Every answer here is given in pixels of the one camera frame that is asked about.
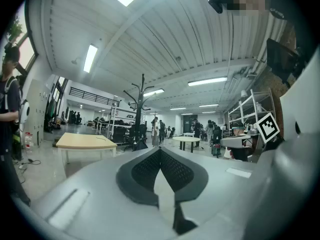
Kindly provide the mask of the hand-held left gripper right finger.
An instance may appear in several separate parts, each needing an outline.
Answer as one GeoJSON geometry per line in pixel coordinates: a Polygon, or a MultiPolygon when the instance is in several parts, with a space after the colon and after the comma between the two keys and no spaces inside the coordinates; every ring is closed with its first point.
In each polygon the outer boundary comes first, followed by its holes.
{"type": "Polygon", "coordinates": [[[167,148],[159,148],[160,170],[174,192],[175,202],[198,198],[206,188],[209,175],[205,168],[167,148]]]}

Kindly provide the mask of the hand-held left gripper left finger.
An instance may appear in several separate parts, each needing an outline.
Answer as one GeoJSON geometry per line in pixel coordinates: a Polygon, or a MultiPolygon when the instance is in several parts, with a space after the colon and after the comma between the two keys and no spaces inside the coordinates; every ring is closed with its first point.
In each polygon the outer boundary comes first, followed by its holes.
{"type": "Polygon", "coordinates": [[[153,148],[118,169],[117,186],[134,203],[157,207],[159,197],[155,194],[154,187],[160,169],[160,149],[153,148]]]}

